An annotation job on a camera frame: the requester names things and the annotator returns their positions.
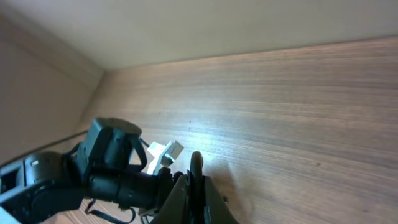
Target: wall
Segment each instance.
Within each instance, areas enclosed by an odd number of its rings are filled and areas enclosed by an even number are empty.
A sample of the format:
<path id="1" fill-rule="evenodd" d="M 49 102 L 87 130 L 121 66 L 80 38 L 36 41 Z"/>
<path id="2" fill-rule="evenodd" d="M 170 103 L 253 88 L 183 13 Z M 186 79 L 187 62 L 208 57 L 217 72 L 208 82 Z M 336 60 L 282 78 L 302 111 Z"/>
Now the wall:
<path id="1" fill-rule="evenodd" d="M 395 0 L 3 0 L 107 69 L 398 34 Z"/>
<path id="2" fill-rule="evenodd" d="M 102 69 L 84 62 L 69 60 L 0 16 L 0 163 L 75 132 L 102 76 Z"/>

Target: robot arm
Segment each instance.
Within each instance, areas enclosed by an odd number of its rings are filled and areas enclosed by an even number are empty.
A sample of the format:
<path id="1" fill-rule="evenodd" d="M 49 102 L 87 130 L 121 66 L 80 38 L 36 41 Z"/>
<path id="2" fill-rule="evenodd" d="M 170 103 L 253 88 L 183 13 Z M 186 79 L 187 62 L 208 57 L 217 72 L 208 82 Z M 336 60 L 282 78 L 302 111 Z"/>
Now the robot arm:
<path id="1" fill-rule="evenodd" d="M 139 215 L 154 217 L 151 223 L 237 223 L 211 179 L 202 176 L 199 152 L 185 175 L 166 167 L 145 174 L 140 135 L 127 121 L 98 118 L 71 152 L 40 152 L 7 164 L 0 170 L 0 206 L 21 223 L 79 209 L 83 198 L 139 208 Z M 129 164 L 133 153 L 141 164 Z"/>

